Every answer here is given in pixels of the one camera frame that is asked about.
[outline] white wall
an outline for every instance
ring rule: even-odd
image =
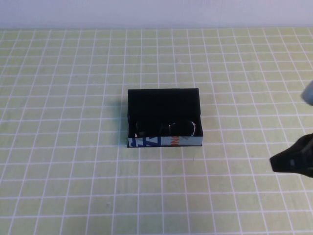
[[[313,0],[1,0],[0,27],[310,26]]]

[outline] blue printed graphic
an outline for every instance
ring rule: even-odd
[[[160,147],[161,137],[132,138],[131,147],[147,147],[147,146]]]

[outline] black box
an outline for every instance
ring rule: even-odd
[[[128,147],[202,146],[198,88],[128,90]]]

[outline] table surface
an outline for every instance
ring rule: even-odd
[[[6,235],[308,235],[313,28],[0,31]],[[203,147],[127,149],[127,90],[199,88]]]

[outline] white grid line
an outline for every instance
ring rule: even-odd
[[[82,30],[80,30],[80,32],[79,32],[78,41],[80,39],[81,34],[82,34]],[[82,120],[80,119],[78,131],[80,131],[81,123],[82,123]],[[76,139],[76,147],[75,147],[75,150],[74,150],[73,163],[72,163],[72,167],[71,167],[71,170],[70,170],[70,177],[72,176],[72,173],[73,173],[74,161],[75,161],[75,153],[76,153],[76,150],[77,150],[77,143],[78,143],[78,135],[77,135],[77,139]],[[65,198],[65,203],[64,203],[64,208],[63,208],[63,215],[65,215],[65,211],[66,211],[66,207],[67,207],[67,198],[68,198],[68,194],[69,194],[70,183],[71,183],[71,180],[69,180],[68,185],[67,185],[67,196]],[[63,231],[62,230],[63,229],[63,222],[64,222],[64,217],[62,217],[62,221],[61,221],[60,234],[62,234],[62,231]]]
[[[124,60],[126,56],[126,48],[124,50]],[[122,82],[122,93],[124,91],[124,80],[125,80],[125,65],[123,67],[123,82]],[[118,135],[118,148],[117,148],[117,162],[116,162],[116,169],[115,169],[115,185],[114,185],[114,196],[113,196],[113,215],[112,215],[112,223],[111,223],[111,235],[114,235],[114,216],[115,216],[115,202],[116,202],[116,192],[117,192],[117,177],[118,177],[118,160],[119,160],[119,151],[120,151],[120,142],[121,142],[121,128],[122,128],[122,113],[123,113],[123,97],[121,97],[120,100],[120,123],[119,123],[119,135]]]
[[[223,55],[223,59],[224,59],[224,65],[225,65],[225,68],[226,68],[226,70],[227,70],[227,66],[226,66],[224,54],[222,53],[222,55]],[[224,141],[224,136],[223,136],[223,133],[222,133],[222,125],[221,125],[220,119],[219,119],[219,126],[220,126],[220,129],[221,129],[222,141],[223,141],[223,143],[225,143],[225,141]],[[227,159],[227,161],[226,161],[226,162],[227,162],[227,169],[228,169],[228,172],[230,173],[230,167],[229,167],[229,163],[228,163],[228,155],[227,155],[227,151],[226,151],[225,144],[223,144],[223,147],[224,147],[224,153],[225,153],[225,156],[226,156],[226,159]],[[231,177],[230,177],[230,185],[231,185],[232,191],[234,192],[235,189],[234,189],[233,180],[232,180]],[[234,197],[234,201],[235,201],[235,208],[236,208],[236,211],[237,211],[237,219],[238,219],[238,224],[239,224],[239,230],[240,230],[240,232],[242,232],[243,229],[242,229],[241,220],[240,220],[240,216],[239,216],[239,209],[238,209],[238,205],[237,205],[236,195],[233,194],[233,197]]]
[[[201,33],[202,33],[203,42],[204,42],[204,32],[203,32],[203,29],[201,30]],[[202,144],[202,152],[203,152],[203,157],[204,157],[205,156],[204,144]],[[210,180],[209,180],[209,176],[208,176],[207,163],[204,163],[204,166],[205,166],[206,180],[207,180],[207,186],[208,186],[208,193],[209,193],[209,197],[210,197],[210,207],[211,207],[211,210],[213,211],[212,191],[211,191]],[[217,230],[216,230],[216,223],[215,223],[214,212],[212,214],[212,221],[213,221],[214,233],[216,234]]]
[[[257,115],[258,115],[258,110],[257,110],[257,108],[256,108],[255,101],[254,101],[254,97],[253,97],[253,94],[252,94],[252,91],[251,91],[251,87],[250,87],[249,84],[248,84],[248,87],[249,87],[249,92],[251,93],[251,97],[252,97],[252,101],[253,101],[253,103],[254,103],[255,110],[256,110]],[[237,105],[236,105],[236,104],[235,104],[235,108],[236,108],[236,113],[237,113],[237,115],[238,115],[239,112],[238,112],[238,108],[237,108]],[[239,116],[238,116],[237,118],[238,118],[240,130],[241,130],[241,134],[242,134],[242,136],[243,136],[246,154],[247,154],[247,156],[248,156],[248,155],[249,155],[249,151],[248,151],[248,148],[247,148],[247,146],[246,146],[246,139],[245,139],[245,135],[244,135],[244,132],[243,132],[243,128],[242,128],[242,125],[241,125]],[[259,120],[260,126],[262,127],[262,123],[261,123],[261,121],[260,121],[260,117],[259,117],[259,116],[258,116],[258,120]],[[264,139],[266,140],[266,137],[265,137],[265,134],[264,134],[263,130],[262,130],[262,134],[263,134]],[[266,220],[265,220],[265,216],[264,216],[263,206],[262,206],[262,203],[261,203],[260,193],[259,193],[259,190],[258,190],[258,185],[257,185],[256,180],[255,180],[255,174],[254,174],[254,172],[253,172],[253,167],[252,167],[250,158],[248,158],[248,162],[249,162],[249,166],[250,166],[251,173],[252,173],[252,177],[253,177],[253,183],[254,183],[254,186],[255,186],[255,189],[256,189],[256,192],[257,192],[257,196],[258,196],[259,205],[260,205],[260,208],[261,208],[262,219],[263,219],[263,222],[264,222],[265,230],[266,230],[267,234],[269,234],[269,233],[268,233],[268,226],[267,226],[267,223],[266,223]]]
[[[91,53],[91,57],[93,57],[93,53],[94,53],[94,48],[95,48],[95,38],[93,39],[93,48],[92,48],[92,53]],[[90,64],[89,64],[89,74],[91,71],[91,66],[92,66],[92,60],[90,60]],[[103,112],[103,106],[101,108],[101,113],[100,113],[100,119],[102,117],[102,112]],[[101,122],[99,122],[99,131],[98,131],[98,140],[97,140],[97,145],[99,144],[99,140],[100,140],[100,129],[101,129]],[[97,161],[97,153],[98,153],[98,147],[96,149],[96,158],[94,161],[94,166],[93,166],[93,176],[95,176],[95,172],[96,172],[96,161]],[[88,225],[89,225],[89,214],[90,214],[90,208],[91,208],[91,195],[92,195],[92,189],[93,189],[93,180],[94,178],[92,178],[92,183],[91,183],[91,187],[90,187],[90,199],[89,199],[89,204],[88,204],[88,216],[87,216],[87,222],[86,222],[86,235],[88,235]]]

